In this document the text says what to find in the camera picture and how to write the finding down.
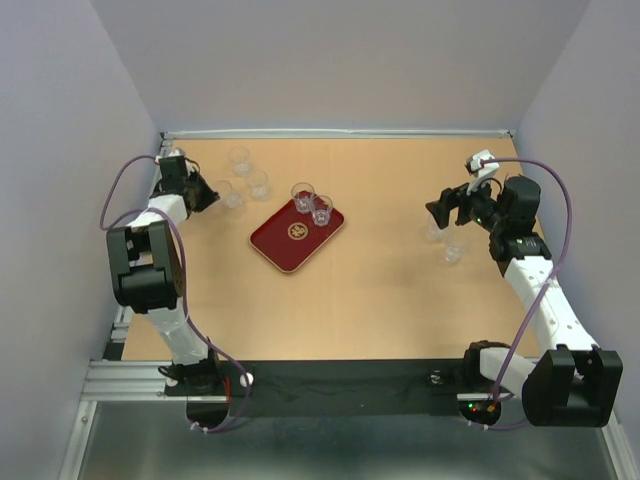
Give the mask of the clear faceted glass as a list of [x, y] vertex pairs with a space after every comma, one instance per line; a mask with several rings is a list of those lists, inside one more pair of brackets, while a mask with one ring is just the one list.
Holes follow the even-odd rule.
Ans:
[[315, 195], [311, 200], [311, 217], [315, 226], [326, 227], [331, 219], [333, 202], [326, 195]]
[[311, 212], [314, 197], [315, 189], [307, 182], [298, 182], [291, 188], [291, 198], [294, 207], [300, 214], [308, 214]]

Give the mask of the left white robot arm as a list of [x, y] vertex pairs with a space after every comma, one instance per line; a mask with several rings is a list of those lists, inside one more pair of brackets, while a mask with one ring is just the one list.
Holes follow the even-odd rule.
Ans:
[[173, 229], [191, 214], [220, 200], [206, 183], [197, 162], [180, 149], [152, 159], [159, 167], [147, 206], [105, 223], [106, 200], [99, 227], [106, 233], [112, 289], [117, 303], [144, 316], [171, 354], [161, 366], [168, 395], [213, 395], [230, 392], [218, 353], [199, 338], [185, 310], [185, 267]]

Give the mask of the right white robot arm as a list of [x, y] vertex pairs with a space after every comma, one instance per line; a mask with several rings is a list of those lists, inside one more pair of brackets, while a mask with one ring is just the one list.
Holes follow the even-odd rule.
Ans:
[[472, 390], [493, 382], [519, 397], [534, 426], [604, 427], [623, 363], [585, 330], [555, 278], [558, 263], [533, 230], [540, 186], [515, 176], [505, 181], [498, 196], [491, 193], [488, 182], [465, 183], [443, 190], [426, 208], [441, 229], [456, 210], [458, 225], [474, 222], [488, 232], [491, 257], [526, 309], [543, 353], [530, 361], [507, 344], [473, 342], [460, 366], [461, 381]]

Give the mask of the red rectangular serving tray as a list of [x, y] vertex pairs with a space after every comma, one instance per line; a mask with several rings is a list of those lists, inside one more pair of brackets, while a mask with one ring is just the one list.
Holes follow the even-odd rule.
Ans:
[[345, 217], [333, 209], [327, 226], [316, 226], [289, 199], [250, 236], [250, 245], [282, 273], [296, 272], [343, 227]]

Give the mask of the clear glass left front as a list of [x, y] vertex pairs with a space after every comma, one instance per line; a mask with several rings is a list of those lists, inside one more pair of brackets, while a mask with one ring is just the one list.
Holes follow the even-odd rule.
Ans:
[[218, 193], [220, 201], [229, 209], [239, 209], [244, 204], [244, 199], [229, 181], [219, 180], [214, 185], [214, 190]]

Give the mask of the clear glass right upper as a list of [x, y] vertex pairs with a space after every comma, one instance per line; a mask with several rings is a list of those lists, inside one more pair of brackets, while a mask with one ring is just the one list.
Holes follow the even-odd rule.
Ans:
[[434, 243], [441, 243], [446, 239], [447, 229], [440, 229], [433, 217], [429, 217], [424, 229], [425, 238]]

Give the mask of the clear glass right lower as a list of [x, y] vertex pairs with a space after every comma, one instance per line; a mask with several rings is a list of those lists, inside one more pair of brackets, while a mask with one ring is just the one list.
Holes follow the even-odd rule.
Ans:
[[444, 242], [442, 258], [447, 264], [454, 265], [459, 263], [467, 255], [468, 251], [467, 239], [461, 234], [451, 232]]

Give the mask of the clear glass back left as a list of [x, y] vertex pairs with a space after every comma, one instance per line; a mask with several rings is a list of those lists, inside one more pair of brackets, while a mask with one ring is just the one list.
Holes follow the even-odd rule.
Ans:
[[227, 158], [235, 175], [246, 177], [251, 173], [251, 154], [247, 148], [243, 146], [232, 147], [227, 153]]

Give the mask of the clear glass left middle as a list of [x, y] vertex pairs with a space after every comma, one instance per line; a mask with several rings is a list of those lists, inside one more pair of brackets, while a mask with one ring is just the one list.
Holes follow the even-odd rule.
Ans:
[[252, 170], [246, 177], [246, 184], [254, 200], [265, 200], [269, 196], [269, 177], [265, 171]]

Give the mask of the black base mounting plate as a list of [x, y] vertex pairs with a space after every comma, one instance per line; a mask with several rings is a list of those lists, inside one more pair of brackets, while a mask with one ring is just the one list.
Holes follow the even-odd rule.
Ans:
[[243, 418], [350, 417], [430, 414], [456, 416], [460, 395], [486, 400], [492, 382], [470, 374], [458, 359], [413, 360], [245, 360], [253, 376], [249, 395], [241, 373], [228, 362], [216, 376], [203, 374], [184, 383], [177, 367], [158, 371], [177, 384], [169, 396], [222, 398], [225, 410]]

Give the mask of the aluminium table frame rail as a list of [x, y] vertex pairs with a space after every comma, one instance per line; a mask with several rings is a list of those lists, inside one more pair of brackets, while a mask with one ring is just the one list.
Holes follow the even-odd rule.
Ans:
[[512, 138], [509, 129], [215, 129], [162, 132], [163, 140], [350, 139], [350, 138]]

